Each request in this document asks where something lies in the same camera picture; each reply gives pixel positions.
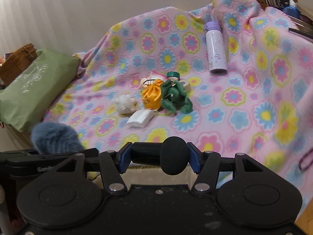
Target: wooden floor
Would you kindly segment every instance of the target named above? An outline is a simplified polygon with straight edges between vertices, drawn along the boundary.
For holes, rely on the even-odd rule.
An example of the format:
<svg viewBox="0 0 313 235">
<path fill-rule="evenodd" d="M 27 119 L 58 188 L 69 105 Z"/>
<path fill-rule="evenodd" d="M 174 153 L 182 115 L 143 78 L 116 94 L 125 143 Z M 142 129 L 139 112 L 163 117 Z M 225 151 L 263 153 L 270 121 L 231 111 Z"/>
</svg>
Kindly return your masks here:
<svg viewBox="0 0 313 235">
<path fill-rule="evenodd" d="M 313 199 L 295 222 L 305 233 L 313 235 Z"/>
</svg>

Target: purple bottle cap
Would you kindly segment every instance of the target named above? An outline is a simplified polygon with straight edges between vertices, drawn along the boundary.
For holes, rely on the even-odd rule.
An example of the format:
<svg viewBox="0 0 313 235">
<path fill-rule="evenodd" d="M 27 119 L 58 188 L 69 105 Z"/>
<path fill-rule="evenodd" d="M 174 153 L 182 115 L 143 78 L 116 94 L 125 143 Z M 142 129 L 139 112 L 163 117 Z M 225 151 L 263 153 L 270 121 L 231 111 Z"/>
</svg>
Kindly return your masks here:
<svg viewBox="0 0 313 235">
<path fill-rule="evenodd" d="M 222 31 L 220 25 L 214 21 L 207 22 L 204 26 L 205 32 L 211 31 L 211 30 L 218 30 L 220 32 Z"/>
</svg>

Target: yellow satin bag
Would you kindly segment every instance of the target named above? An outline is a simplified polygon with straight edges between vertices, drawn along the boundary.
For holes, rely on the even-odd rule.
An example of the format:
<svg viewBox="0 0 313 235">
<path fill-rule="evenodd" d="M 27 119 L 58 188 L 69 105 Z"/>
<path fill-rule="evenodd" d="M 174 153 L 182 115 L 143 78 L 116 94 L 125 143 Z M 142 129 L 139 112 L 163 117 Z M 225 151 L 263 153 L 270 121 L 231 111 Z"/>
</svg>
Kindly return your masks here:
<svg viewBox="0 0 313 235">
<path fill-rule="evenodd" d="M 162 80 L 155 80 L 152 84 L 142 84 L 147 86 L 141 91 L 142 102 L 146 109 L 157 110 L 161 107 L 161 85 Z"/>
</svg>

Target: screw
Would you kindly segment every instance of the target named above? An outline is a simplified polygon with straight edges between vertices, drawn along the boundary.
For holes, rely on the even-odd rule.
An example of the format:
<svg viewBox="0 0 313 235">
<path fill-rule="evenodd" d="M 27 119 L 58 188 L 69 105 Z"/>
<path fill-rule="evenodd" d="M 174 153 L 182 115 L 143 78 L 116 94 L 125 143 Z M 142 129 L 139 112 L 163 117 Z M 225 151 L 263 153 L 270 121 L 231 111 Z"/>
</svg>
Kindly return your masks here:
<svg viewBox="0 0 313 235">
<path fill-rule="evenodd" d="M 210 186 L 207 183 L 198 183 L 195 185 L 195 189 L 200 192 L 204 192 L 210 189 Z"/>
<path fill-rule="evenodd" d="M 156 190 L 156 194 L 163 194 L 164 192 L 162 190 Z"/>
<path fill-rule="evenodd" d="M 125 186 L 121 183 L 112 183 L 109 185 L 109 189 L 113 192 L 122 191 Z"/>
</svg>

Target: white tape roll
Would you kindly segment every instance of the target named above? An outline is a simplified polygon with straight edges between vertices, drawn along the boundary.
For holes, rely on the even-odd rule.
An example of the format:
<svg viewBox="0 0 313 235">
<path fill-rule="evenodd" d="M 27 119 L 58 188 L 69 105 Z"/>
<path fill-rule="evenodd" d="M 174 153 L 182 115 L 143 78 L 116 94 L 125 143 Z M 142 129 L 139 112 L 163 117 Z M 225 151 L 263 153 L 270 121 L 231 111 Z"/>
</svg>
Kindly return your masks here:
<svg viewBox="0 0 313 235">
<path fill-rule="evenodd" d="M 183 84 L 187 93 L 189 93 L 191 91 L 191 86 L 190 86 L 190 83 L 188 81 L 181 80 L 180 83 Z"/>
</svg>

